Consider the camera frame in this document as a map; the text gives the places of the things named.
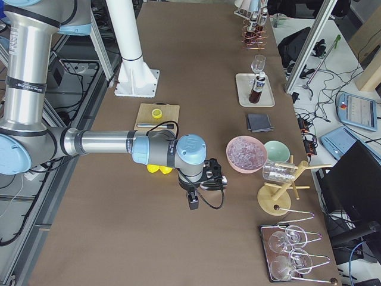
table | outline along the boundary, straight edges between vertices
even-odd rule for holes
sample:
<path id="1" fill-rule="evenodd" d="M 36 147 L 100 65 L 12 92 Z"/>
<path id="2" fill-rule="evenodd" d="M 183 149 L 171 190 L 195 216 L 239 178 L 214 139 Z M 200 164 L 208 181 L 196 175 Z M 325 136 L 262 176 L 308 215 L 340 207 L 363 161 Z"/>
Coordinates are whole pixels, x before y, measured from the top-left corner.
<path id="1" fill-rule="evenodd" d="M 198 210 L 190 211 L 176 172 L 150 174 L 128 155 L 84 156 L 29 285 L 270 284 L 258 226 L 279 218 L 258 205 L 261 172 L 236 172 L 225 148 L 233 137 L 251 135 L 245 122 L 248 113 L 267 113 L 275 131 L 255 137 L 262 142 L 281 139 L 295 161 L 305 159 L 305 153 L 292 101 L 283 92 L 285 78 L 271 29 L 263 54 L 276 105 L 239 105 L 235 74 L 250 72 L 257 52 L 242 49 L 242 19 L 233 11 L 224 4 L 144 3 L 138 29 L 145 61 L 161 71 L 157 95 L 151 100 L 117 98 L 109 89 L 93 126 L 131 129 L 141 102 L 180 104 L 180 134 L 202 136 L 207 157 L 217 158 L 228 178 L 224 207 L 215 211 L 200 203 Z M 298 183 L 313 186 L 307 172 Z M 218 192 L 205 196 L 213 204 L 220 201 Z M 292 199 L 293 208 L 317 216 L 299 225 L 324 236 L 307 251 L 332 258 L 308 277 L 338 278 L 317 194 L 311 189 L 300 196 L 300 201 Z"/>
<path id="2" fill-rule="evenodd" d="M 305 28 L 308 26 L 312 26 L 314 20 L 313 19 L 287 19 L 285 21 L 281 21 L 281 24 L 274 29 L 274 35 L 276 39 L 276 43 L 279 44 L 282 39 L 285 37 Z M 340 32 L 339 28 L 337 27 L 336 23 L 333 20 L 327 21 L 319 39 L 325 39 L 327 44 L 327 49 L 331 46 L 333 41 L 336 39 L 337 35 L 341 35 L 341 40 L 338 43 L 338 47 L 336 49 L 333 49 L 332 52 L 327 57 L 325 63 L 326 65 L 322 66 L 322 69 L 329 69 L 334 71 L 335 73 L 343 73 L 341 74 L 341 78 L 344 81 L 349 81 L 351 78 L 352 73 L 346 73 L 355 70 L 357 67 L 359 69 L 355 72 L 354 75 L 360 74 L 363 69 L 358 66 L 358 61 L 356 56 L 353 54 L 351 48 L 349 47 L 348 43 L 344 39 L 342 33 Z M 309 57 L 307 61 L 307 68 L 313 69 L 318 66 L 321 59 L 316 57 Z M 314 91 L 313 100 L 310 101 L 310 92 L 308 90 L 303 89 L 301 86 L 307 82 L 308 79 L 298 79 L 294 91 L 299 93 L 299 99 L 295 103 L 295 111 L 297 113 L 304 113 L 305 111 L 303 109 L 306 109 L 308 111 L 313 111 L 315 105 L 318 101 L 323 102 L 327 100 L 327 97 L 325 97 L 323 94 L 320 94 L 319 91 L 324 88 L 324 81 L 326 80 L 327 89 L 334 89 L 337 86 L 343 85 L 343 83 L 339 80 L 337 76 L 333 80 L 328 81 L 331 79 L 332 76 L 327 73 L 318 72 L 315 76 L 315 78 L 312 80 L 310 86 L 311 89 Z M 376 91 L 372 92 L 360 92 L 356 85 L 355 81 L 358 79 L 358 77 L 351 80 L 350 84 L 347 85 L 342 89 L 342 91 L 345 91 L 350 94 L 359 95 L 361 97 L 370 98 L 373 100 L 376 100 L 376 102 L 381 102 L 381 99 Z M 315 133 L 317 137 L 321 137 L 328 132 L 342 126 L 342 123 L 338 120 L 338 117 L 336 115 L 336 109 L 335 104 L 327 104 L 324 106 L 324 109 L 327 113 L 327 118 L 330 120 L 330 122 L 325 122 L 322 119 L 316 119 L 314 121 L 315 129 L 312 128 L 312 133 Z M 377 113 L 381 114 L 381 105 L 377 104 Z M 381 128 L 379 128 L 376 132 L 370 132 L 361 128 L 356 128 L 354 126 L 349 126 L 351 129 L 359 132 L 360 134 L 363 134 L 371 139 L 376 139 L 381 137 Z M 362 140 L 366 141 L 367 138 L 363 136 L 359 136 Z M 376 142 L 371 142 L 370 146 L 379 154 L 381 154 L 381 145 L 379 145 Z M 319 143 L 319 146 L 317 147 L 317 156 L 312 156 L 311 158 L 312 164 L 322 164 L 322 163 L 330 163 L 335 164 L 336 160 L 330 155 L 330 153 L 322 146 L 321 143 Z"/>

green bowl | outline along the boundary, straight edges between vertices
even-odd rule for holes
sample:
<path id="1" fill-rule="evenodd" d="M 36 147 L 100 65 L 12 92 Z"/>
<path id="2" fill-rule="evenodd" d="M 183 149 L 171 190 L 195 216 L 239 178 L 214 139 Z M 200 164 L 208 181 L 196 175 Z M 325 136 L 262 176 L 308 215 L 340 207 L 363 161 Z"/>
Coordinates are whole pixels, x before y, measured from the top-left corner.
<path id="1" fill-rule="evenodd" d="M 275 162 L 287 162 L 290 159 L 290 150 L 279 141 L 269 141 L 264 144 L 267 151 L 267 158 Z"/>

pink bowl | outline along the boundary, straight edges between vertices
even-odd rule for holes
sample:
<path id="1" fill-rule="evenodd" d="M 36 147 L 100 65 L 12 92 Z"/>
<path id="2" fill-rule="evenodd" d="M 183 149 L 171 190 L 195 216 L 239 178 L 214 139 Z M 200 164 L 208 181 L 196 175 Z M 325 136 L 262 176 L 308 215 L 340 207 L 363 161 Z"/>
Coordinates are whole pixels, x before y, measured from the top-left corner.
<path id="1" fill-rule="evenodd" d="M 258 139 L 251 136 L 238 136 L 227 144 L 226 157 L 233 169 L 240 173 L 250 174 L 264 166 L 267 152 Z"/>

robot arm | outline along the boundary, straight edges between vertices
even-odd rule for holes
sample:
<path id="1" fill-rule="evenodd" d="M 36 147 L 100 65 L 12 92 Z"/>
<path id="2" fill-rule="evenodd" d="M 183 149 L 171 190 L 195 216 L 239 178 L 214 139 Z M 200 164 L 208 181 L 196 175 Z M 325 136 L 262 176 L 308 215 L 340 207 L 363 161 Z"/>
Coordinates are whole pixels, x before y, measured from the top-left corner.
<path id="1" fill-rule="evenodd" d="M 197 135 L 177 139 L 169 130 L 147 134 L 46 127 L 42 109 L 52 35 L 88 35 L 90 1 L 4 2 L 9 4 L 4 11 L 11 20 L 11 38 L 4 116 L 0 119 L 0 173 L 26 172 L 62 156 L 130 153 L 137 163 L 177 168 L 191 209 L 198 207 L 196 189 L 202 182 L 212 179 L 222 190 L 221 166 L 215 159 L 205 161 L 206 145 Z"/>

brown tabletop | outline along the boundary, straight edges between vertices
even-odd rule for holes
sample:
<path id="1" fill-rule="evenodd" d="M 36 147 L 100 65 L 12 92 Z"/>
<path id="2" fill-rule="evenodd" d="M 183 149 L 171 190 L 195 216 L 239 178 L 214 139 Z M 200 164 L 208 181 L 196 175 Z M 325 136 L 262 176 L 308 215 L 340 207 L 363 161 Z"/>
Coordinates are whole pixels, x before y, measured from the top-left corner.
<path id="1" fill-rule="evenodd" d="M 154 99 L 117 98 L 109 89 L 93 130 L 133 128 L 142 102 L 180 105 L 180 135 L 196 133 L 207 143 L 207 157 L 218 159 L 227 176 L 225 205 L 212 210 L 200 201 L 190 211 L 177 172 L 151 174 L 127 154 L 91 154 L 79 160 L 29 285 L 269 285 L 258 226 L 279 217 L 264 213 L 257 191 L 261 172 L 244 175 L 226 159 L 227 143 L 246 129 L 248 113 L 270 116 L 273 132 L 254 136 L 263 143 L 284 142 L 305 160 L 300 132 L 285 84 L 274 36 L 269 32 L 266 68 L 276 105 L 243 108 L 235 74 L 251 72 L 256 51 L 243 50 L 242 19 L 234 7 L 219 4 L 144 3 L 138 19 L 145 61 L 160 69 Z M 298 225 L 324 235 L 308 245 L 333 259 L 317 193 L 309 172 L 298 184 L 292 207 L 317 216 Z M 218 204 L 220 193 L 205 194 Z M 290 214 L 288 218 L 298 218 Z M 338 277 L 334 259 L 308 275 Z"/>

